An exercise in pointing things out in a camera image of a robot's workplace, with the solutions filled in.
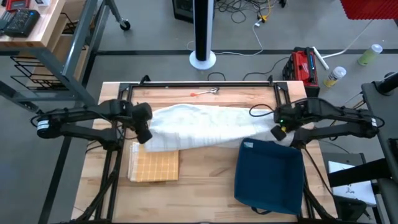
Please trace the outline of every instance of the bottle cap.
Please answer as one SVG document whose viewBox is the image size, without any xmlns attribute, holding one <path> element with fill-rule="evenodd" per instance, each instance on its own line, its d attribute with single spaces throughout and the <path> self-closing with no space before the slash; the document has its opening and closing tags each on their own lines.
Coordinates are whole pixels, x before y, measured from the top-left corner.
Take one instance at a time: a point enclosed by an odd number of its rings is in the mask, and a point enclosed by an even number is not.
<svg viewBox="0 0 398 224">
<path fill-rule="evenodd" d="M 333 70 L 333 74 L 337 79 L 340 79 L 347 74 L 347 71 L 345 70 L 345 68 L 338 66 Z"/>
<path fill-rule="evenodd" d="M 383 48 L 379 45 L 379 44 L 372 44 L 372 50 L 375 52 L 375 53 L 381 53 L 382 51 L 383 51 Z"/>
</svg>

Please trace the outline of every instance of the red object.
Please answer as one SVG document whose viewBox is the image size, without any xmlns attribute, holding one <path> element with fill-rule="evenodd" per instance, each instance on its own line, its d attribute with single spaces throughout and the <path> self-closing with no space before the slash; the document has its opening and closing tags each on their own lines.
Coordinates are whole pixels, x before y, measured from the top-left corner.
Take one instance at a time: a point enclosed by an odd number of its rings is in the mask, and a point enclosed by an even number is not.
<svg viewBox="0 0 398 224">
<path fill-rule="evenodd" d="M 398 19 L 397 0 L 340 0 L 348 19 Z"/>
<path fill-rule="evenodd" d="M 8 0 L 7 11 L 15 11 L 17 9 L 28 9 L 30 0 Z"/>
<path fill-rule="evenodd" d="M 303 81 L 307 97 L 317 97 L 319 94 L 317 68 L 313 48 L 294 48 L 283 71 L 284 80 Z"/>
</svg>

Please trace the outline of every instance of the red toolbox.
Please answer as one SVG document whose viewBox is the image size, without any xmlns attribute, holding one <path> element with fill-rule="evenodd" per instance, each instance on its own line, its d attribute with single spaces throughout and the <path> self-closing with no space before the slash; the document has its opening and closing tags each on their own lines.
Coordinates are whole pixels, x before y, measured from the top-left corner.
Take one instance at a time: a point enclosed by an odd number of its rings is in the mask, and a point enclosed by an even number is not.
<svg viewBox="0 0 398 224">
<path fill-rule="evenodd" d="M 294 48 L 283 71 L 284 80 L 303 81 L 307 97 L 319 95 L 318 75 L 313 48 Z"/>
</svg>

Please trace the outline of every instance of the red case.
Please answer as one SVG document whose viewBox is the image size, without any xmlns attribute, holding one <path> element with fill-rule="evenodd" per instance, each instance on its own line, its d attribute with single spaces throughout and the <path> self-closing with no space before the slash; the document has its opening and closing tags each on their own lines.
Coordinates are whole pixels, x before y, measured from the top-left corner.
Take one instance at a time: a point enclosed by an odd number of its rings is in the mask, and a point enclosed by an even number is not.
<svg viewBox="0 0 398 224">
<path fill-rule="evenodd" d="M 30 0 L 8 0 L 7 1 L 7 6 L 6 6 L 7 11 L 15 11 L 15 10 L 17 10 L 17 9 L 13 9 L 12 8 L 12 4 L 14 2 L 25 2 L 24 7 L 19 7 L 18 9 L 23 9 L 23 8 L 28 9 L 29 8 Z"/>
<path fill-rule="evenodd" d="M 315 59 L 314 53 L 310 52 L 312 59 Z M 295 70 L 295 79 L 303 81 L 305 86 L 318 87 L 318 76 L 317 70 L 311 69 L 310 62 L 308 61 L 308 55 L 304 51 L 293 52 L 293 65 Z"/>
</svg>

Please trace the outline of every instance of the office chair wheel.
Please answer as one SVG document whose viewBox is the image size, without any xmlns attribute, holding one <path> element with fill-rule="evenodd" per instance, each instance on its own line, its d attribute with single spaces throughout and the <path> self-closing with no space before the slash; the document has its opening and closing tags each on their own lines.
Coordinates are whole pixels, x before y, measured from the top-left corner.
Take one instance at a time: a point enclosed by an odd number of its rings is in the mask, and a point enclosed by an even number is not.
<svg viewBox="0 0 398 224">
<path fill-rule="evenodd" d="M 123 22 L 124 22 L 124 24 L 125 24 L 126 26 L 124 27 L 124 26 L 122 26 L 122 25 L 120 24 L 120 29 L 122 29 L 122 30 L 124 30 L 124 31 L 129 30 L 129 29 L 131 28 L 130 22 L 127 21 L 127 20 L 123 20 Z"/>
</svg>

